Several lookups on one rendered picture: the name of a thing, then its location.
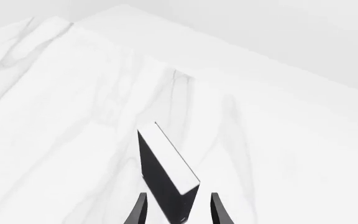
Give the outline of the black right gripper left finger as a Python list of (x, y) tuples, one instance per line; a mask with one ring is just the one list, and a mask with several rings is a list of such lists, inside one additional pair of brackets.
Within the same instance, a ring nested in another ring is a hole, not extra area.
[(124, 224), (145, 224), (147, 218), (147, 193), (142, 192)]

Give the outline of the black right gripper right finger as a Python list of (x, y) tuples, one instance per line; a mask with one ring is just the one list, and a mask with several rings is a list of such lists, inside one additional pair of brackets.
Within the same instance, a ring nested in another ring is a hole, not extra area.
[(234, 224), (216, 192), (211, 194), (210, 210), (213, 224)]

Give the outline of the black book with white pages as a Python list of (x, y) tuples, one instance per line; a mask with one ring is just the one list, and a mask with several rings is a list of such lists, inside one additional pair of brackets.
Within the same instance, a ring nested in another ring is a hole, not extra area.
[(137, 130), (143, 179), (170, 224), (187, 222), (200, 180), (156, 123)]

